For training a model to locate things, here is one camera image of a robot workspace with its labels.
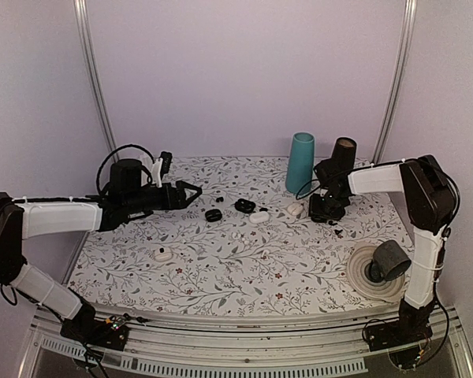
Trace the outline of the black round earbud case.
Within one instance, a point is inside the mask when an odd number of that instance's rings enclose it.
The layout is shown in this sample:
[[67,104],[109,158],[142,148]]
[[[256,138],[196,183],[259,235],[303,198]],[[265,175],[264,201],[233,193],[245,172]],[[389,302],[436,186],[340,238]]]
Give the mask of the black round earbud case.
[[222,218],[222,212],[219,209],[211,209],[205,212],[204,214],[206,221],[215,222],[219,221]]

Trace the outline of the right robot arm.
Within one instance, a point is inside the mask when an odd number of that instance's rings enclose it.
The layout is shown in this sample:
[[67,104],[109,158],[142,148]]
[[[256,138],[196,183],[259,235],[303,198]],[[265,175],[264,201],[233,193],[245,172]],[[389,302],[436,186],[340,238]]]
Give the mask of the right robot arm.
[[314,221],[338,221],[352,196],[401,193],[413,226],[415,251],[402,302],[414,311],[425,309],[435,298],[434,288],[443,269],[442,254],[449,225],[460,207],[453,180],[432,155],[343,169],[333,158],[318,163],[313,171],[324,195],[312,195],[309,217]]

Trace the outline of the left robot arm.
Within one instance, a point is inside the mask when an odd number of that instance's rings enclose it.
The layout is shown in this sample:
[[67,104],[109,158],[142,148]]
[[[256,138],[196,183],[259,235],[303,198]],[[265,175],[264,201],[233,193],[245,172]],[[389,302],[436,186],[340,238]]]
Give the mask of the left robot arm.
[[154,211],[189,207],[203,192],[182,180],[165,183],[171,158],[162,154],[148,169],[137,159],[110,167],[106,185],[86,198],[12,198],[0,192],[0,285],[14,288],[54,311],[85,342],[96,341],[101,324],[94,307],[77,293],[29,264],[23,241],[39,235],[109,232]]

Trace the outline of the beige earbud case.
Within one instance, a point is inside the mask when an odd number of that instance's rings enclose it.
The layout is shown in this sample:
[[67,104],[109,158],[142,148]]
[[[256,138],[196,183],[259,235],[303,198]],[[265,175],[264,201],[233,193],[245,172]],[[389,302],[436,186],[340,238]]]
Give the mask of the beige earbud case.
[[288,205],[286,210],[291,216],[297,217],[304,211],[304,206],[301,203],[294,202]]

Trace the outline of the open black earbud case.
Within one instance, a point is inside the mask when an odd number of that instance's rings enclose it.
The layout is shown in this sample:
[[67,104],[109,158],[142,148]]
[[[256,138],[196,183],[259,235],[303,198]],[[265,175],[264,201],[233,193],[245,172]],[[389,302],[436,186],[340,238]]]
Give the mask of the open black earbud case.
[[244,198],[239,198],[234,207],[237,211],[245,214],[252,213],[255,209],[255,203]]

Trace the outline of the white case with black earbud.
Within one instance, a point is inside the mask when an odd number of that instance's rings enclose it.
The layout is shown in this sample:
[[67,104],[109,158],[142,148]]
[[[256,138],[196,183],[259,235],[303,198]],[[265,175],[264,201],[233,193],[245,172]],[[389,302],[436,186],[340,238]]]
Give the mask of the white case with black earbud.
[[153,251],[152,257],[154,261],[163,263],[173,258],[173,252],[170,248],[159,247]]

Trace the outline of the white oval earbud case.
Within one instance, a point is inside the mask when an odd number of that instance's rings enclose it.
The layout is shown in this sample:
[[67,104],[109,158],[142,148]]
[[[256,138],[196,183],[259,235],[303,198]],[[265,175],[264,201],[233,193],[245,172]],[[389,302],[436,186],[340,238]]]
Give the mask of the white oval earbud case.
[[267,211],[259,211],[249,216],[249,222],[252,224],[261,224],[267,222],[269,219],[270,214]]

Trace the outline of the teal vase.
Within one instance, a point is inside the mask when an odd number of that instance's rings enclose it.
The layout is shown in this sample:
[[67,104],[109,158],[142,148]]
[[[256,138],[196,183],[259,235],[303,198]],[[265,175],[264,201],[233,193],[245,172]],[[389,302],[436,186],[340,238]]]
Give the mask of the teal vase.
[[311,189],[315,157],[315,137],[307,132],[297,132],[292,137],[285,188],[295,195],[305,195]]

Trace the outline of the black vase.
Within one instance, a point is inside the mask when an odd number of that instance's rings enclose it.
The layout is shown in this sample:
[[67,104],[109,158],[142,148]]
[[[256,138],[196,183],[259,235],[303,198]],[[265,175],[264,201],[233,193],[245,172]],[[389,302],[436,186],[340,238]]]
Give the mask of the black vase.
[[330,192],[333,197],[348,197],[348,174],[354,169],[357,143],[348,137],[340,137],[335,142],[331,160],[333,162],[333,179],[330,181]]

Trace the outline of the white ribbed vase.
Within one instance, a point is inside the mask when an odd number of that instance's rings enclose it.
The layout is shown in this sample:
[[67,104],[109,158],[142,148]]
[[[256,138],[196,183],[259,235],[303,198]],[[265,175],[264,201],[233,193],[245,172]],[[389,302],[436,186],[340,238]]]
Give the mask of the white ribbed vase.
[[151,171],[153,162],[152,162],[152,159],[145,153],[142,153],[139,156],[139,160],[143,166],[142,174],[141,174],[141,185],[143,186],[147,184],[147,180],[148,180],[147,172]]

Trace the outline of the floral table mat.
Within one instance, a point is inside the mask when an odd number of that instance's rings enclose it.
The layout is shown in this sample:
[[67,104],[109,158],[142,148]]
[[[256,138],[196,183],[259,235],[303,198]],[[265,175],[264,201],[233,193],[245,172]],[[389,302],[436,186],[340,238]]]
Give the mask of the floral table mat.
[[[413,243],[388,195],[351,200],[337,226],[316,224],[306,213],[287,212],[294,196],[285,189],[283,157],[177,157],[166,179],[202,188],[187,209],[157,212],[112,232],[91,233],[68,285],[89,302],[154,313],[195,316],[272,317],[370,309],[377,302],[358,295],[346,276],[358,243]],[[224,202],[216,198],[224,197]],[[249,222],[234,207],[255,203]],[[205,212],[222,218],[208,222]],[[336,235],[334,230],[343,232]],[[240,241],[244,235],[247,242]],[[170,248],[159,263],[153,251]]]

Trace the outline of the dark grey mug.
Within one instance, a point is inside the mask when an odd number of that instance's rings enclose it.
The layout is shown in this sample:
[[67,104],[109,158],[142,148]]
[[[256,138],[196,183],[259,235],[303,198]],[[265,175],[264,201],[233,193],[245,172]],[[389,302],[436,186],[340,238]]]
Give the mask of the dark grey mug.
[[367,273],[371,282],[392,281],[405,274],[412,264],[411,259],[394,240],[378,246],[368,265]]

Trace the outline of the beige ribbed plate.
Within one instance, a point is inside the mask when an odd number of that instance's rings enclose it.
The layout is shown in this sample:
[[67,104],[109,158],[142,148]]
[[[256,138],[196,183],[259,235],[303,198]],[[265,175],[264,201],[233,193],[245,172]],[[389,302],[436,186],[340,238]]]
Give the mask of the beige ribbed plate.
[[347,262],[346,275],[352,288],[364,298],[396,303],[404,294],[405,274],[392,281],[381,283],[371,282],[368,278],[368,265],[375,249],[380,246],[368,243],[358,243]]

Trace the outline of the front aluminium rail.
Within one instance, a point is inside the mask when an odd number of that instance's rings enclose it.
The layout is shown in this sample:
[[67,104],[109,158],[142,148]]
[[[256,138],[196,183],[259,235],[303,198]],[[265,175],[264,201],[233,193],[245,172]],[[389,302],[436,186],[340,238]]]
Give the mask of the front aluminium rail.
[[456,310],[436,309],[421,365],[415,346],[371,350],[370,326],[397,318],[395,306],[282,317],[146,314],[128,323],[122,351],[60,336],[45,310],[34,316],[21,377],[473,377],[473,357]]

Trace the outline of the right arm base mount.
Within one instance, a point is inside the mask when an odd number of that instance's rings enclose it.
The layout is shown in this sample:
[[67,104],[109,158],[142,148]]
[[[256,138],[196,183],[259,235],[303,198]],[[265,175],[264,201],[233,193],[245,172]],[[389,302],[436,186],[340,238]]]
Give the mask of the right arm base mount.
[[362,330],[363,341],[370,351],[426,341],[433,335],[430,314],[431,309],[416,309],[405,304],[399,308],[398,318],[394,321],[369,321]]

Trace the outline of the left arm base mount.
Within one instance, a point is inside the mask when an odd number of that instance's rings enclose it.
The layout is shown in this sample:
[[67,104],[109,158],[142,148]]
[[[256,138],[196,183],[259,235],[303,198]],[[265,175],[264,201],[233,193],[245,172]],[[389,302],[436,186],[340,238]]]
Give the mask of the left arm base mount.
[[114,327],[113,321],[95,318],[93,306],[83,303],[73,319],[62,321],[60,335],[83,346],[103,347],[123,351],[128,341],[129,328],[125,325]]

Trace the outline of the right aluminium frame post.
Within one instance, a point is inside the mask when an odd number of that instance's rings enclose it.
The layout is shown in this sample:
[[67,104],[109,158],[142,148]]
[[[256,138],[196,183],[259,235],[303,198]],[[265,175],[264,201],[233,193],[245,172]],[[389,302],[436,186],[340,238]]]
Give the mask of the right aluminium frame post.
[[377,142],[371,159],[373,163],[380,163],[382,161],[387,142],[389,141],[389,137],[391,135],[393,120],[397,111],[400,97],[400,89],[404,80],[408,56],[412,45],[416,10],[416,0],[406,0],[404,2],[404,13],[400,29],[400,38],[397,48],[397,58],[393,72],[393,79],[391,81],[389,96],[382,118],[382,125],[378,133]]

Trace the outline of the aluminium frame post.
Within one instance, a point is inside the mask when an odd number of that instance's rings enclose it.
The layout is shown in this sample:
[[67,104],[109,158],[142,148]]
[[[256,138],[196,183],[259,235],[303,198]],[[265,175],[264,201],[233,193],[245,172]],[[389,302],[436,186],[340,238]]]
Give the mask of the aluminium frame post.
[[406,0],[404,2],[404,13],[400,29],[400,38],[397,48],[397,58],[393,72],[393,79],[391,81],[389,96],[382,118],[382,125],[378,133],[377,142],[371,159],[373,163],[380,163],[382,161],[387,142],[389,141],[389,137],[391,135],[393,120],[397,111],[400,97],[400,89],[404,80],[408,56],[412,45],[416,10],[416,0]]
[[88,15],[88,2],[84,0],[74,0],[74,11],[76,26],[80,37],[80,45],[84,57],[84,63],[88,72],[88,79],[91,93],[95,102],[95,108],[99,119],[102,135],[107,151],[110,153],[117,148],[116,139],[111,127],[106,102],[102,91],[101,80],[96,62],[96,56],[91,37],[91,28]]

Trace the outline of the left aluminium frame post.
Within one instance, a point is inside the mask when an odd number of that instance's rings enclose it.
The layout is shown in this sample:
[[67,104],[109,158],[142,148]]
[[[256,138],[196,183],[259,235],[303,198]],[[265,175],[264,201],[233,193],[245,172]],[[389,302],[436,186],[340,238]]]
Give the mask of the left aluminium frame post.
[[117,148],[116,139],[111,127],[106,102],[102,91],[101,80],[96,62],[96,56],[91,37],[91,28],[88,15],[88,2],[84,0],[74,0],[74,11],[76,26],[80,37],[80,45],[84,57],[84,63],[88,72],[88,79],[91,93],[95,102],[95,108],[99,119],[102,135],[107,151],[110,153]]

